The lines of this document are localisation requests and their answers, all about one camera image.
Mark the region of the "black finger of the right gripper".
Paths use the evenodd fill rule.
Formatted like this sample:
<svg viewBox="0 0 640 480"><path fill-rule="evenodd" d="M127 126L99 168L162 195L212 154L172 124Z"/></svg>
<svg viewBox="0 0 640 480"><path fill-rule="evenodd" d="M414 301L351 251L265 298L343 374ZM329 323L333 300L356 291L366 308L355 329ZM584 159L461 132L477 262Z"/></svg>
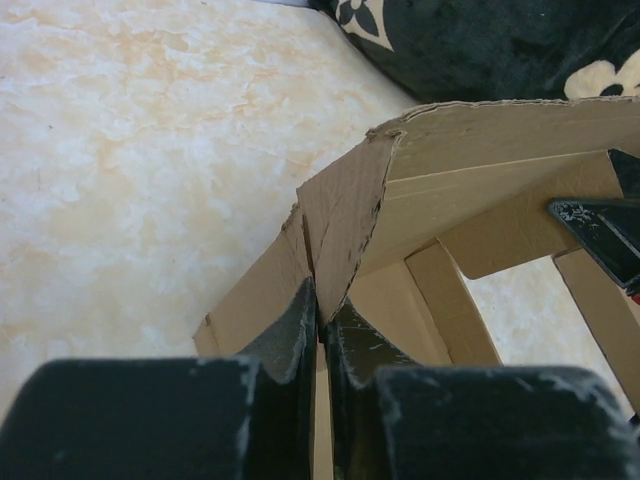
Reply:
<svg viewBox="0 0 640 480"><path fill-rule="evenodd" d="M618 149L607 151L625 199L640 198L640 159Z"/></svg>
<svg viewBox="0 0 640 480"><path fill-rule="evenodd" d="M621 289L639 288L639 201L560 198L548 212Z"/></svg>

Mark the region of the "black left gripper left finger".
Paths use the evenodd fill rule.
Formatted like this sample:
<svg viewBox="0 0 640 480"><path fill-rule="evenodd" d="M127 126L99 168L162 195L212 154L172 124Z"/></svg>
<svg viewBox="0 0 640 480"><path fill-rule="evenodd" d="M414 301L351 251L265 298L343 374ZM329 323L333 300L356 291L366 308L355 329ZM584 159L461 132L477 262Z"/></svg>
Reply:
<svg viewBox="0 0 640 480"><path fill-rule="evenodd" d="M307 378L316 367L317 300L313 280L305 278L278 319L239 355L258 359L279 384Z"/></svg>

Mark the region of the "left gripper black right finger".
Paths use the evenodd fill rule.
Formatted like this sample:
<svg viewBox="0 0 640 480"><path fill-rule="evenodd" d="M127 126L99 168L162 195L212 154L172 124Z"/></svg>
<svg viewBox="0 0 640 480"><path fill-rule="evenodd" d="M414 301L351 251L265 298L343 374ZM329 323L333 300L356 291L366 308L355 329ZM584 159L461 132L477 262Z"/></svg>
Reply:
<svg viewBox="0 0 640 480"><path fill-rule="evenodd" d="M349 299L325 333L331 389L381 389L425 374L424 366L390 342Z"/></svg>

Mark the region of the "brown cardboard box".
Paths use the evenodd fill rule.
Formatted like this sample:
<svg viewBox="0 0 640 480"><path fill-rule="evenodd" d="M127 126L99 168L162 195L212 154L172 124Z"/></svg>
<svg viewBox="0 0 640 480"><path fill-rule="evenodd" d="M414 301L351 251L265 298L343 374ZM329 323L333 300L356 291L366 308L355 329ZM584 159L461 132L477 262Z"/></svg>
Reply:
<svg viewBox="0 0 640 480"><path fill-rule="evenodd" d="M608 151L639 150L639 101L424 105L304 182L281 231L194 341L242 350L312 278L322 323L345 301L423 364L496 365L465 286L574 248L546 213L555 196L613 197Z"/></svg>

